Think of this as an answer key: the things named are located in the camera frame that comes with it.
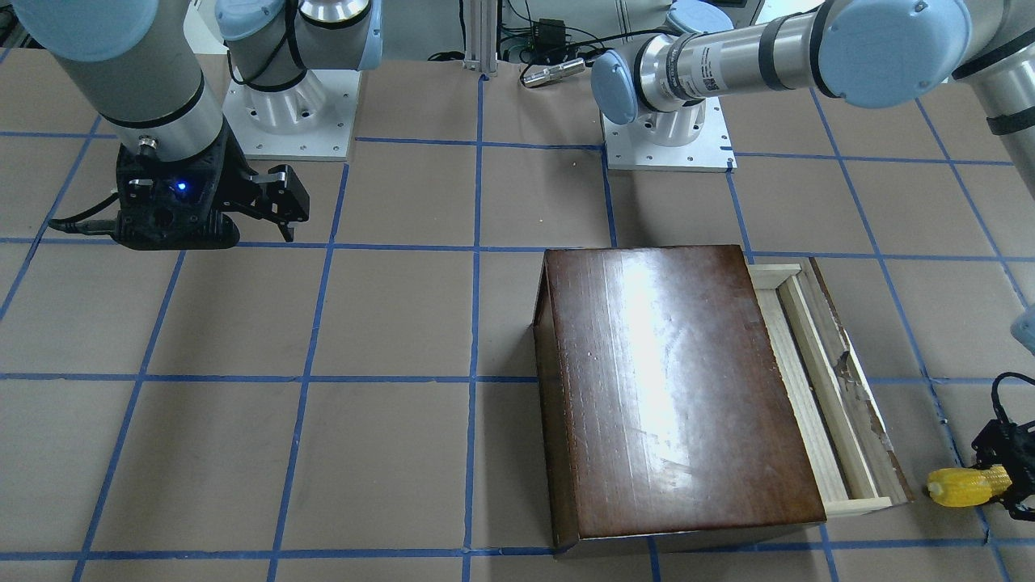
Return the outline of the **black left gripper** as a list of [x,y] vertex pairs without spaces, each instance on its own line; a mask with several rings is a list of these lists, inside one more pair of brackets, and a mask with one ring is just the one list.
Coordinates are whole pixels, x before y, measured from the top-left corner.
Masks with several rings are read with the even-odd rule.
[[[1001,465],[1013,485],[1032,486],[1034,483],[1034,421],[990,420],[972,441],[975,469]],[[1003,506],[1011,519],[1034,522],[1034,508],[1025,504],[1030,494],[1024,490],[1009,490],[1003,494]]]

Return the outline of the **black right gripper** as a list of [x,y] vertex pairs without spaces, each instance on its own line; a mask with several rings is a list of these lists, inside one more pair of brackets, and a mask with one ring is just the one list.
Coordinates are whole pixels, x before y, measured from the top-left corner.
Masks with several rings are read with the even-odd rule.
[[212,191],[206,222],[221,213],[242,213],[273,222],[286,243],[295,242],[295,228],[310,217],[310,196],[294,168],[280,163],[256,174],[233,133],[219,133],[206,149],[207,180]]

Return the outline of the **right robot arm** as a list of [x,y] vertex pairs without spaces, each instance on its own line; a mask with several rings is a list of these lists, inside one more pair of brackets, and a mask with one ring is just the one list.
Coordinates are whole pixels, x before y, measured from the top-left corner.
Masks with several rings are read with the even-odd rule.
[[[223,114],[184,33],[185,1],[14,1],[47,49],[116,132],[116,184],[103,201],[48,226],[138,251],[235,248],[232,213],[269,221],[282,239],[310,217],[287,163],[259,172]],[[310,128],[332,111],[318,70],[376,69],[380,1],[218,1],[228,69],[259,128]]]

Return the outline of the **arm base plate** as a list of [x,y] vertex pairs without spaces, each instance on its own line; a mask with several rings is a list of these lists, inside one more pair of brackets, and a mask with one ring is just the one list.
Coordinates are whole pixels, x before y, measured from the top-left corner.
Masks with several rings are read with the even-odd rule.
[[361,80],[360,71],[310,70],[280,92],[232,84],[223,115],[252,161],[346,162]]
[[650,112],[621,125],[600,118],[607,165],[625,171],[728,172],[738,167],[720,100]]

